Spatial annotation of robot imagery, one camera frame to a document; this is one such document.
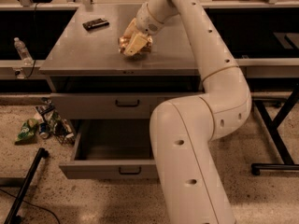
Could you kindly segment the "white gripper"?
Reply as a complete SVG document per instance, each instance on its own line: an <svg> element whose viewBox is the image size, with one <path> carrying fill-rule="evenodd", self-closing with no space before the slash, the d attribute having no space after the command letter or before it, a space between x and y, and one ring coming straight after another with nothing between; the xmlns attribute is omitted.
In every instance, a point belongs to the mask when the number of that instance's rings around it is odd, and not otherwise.
<svg viewBox="0 0 299 224"><path fill-rule="evenodd" d="M130 38L123 53L126 56L137 54L147 45L147 35L156 35L163 27L164 25L150 14L148 4L144 3L123 33L125 38Z"/></svg>

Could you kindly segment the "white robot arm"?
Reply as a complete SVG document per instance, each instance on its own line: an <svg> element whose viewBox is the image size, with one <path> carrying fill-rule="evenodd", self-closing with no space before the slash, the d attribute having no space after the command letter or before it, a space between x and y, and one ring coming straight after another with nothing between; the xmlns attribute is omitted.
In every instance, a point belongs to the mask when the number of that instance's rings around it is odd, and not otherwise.
<svg viewBox="0 0 299 224"><path fill-rule="evenodd" d="M237 224L208 144L244 124L251 95L244 75L200 0L149 0L123 36L133 56L179 15L204 91L159 104L149 122L152 152L171 224Z"/></svg>

